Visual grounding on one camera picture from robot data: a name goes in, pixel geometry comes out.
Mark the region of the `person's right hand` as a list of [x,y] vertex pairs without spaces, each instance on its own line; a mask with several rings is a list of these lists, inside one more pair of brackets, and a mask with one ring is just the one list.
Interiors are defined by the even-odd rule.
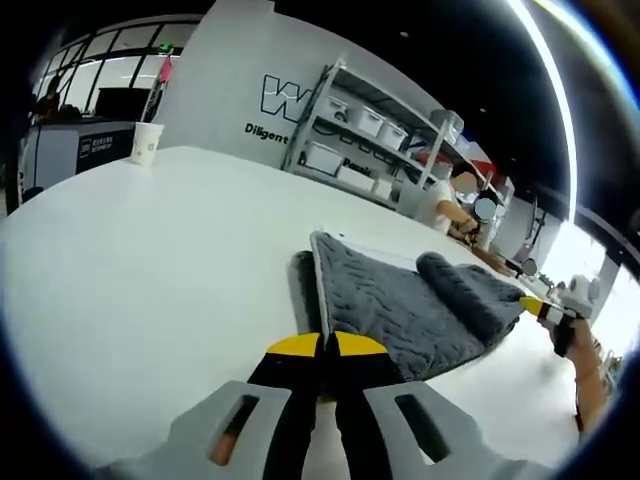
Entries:
[[589,324],[586,320],[576,319],[571,327],[574,338],[567,352],[567,358],[573,364],[577,376],[593,373],[599,366],[599,355],[594,346]]

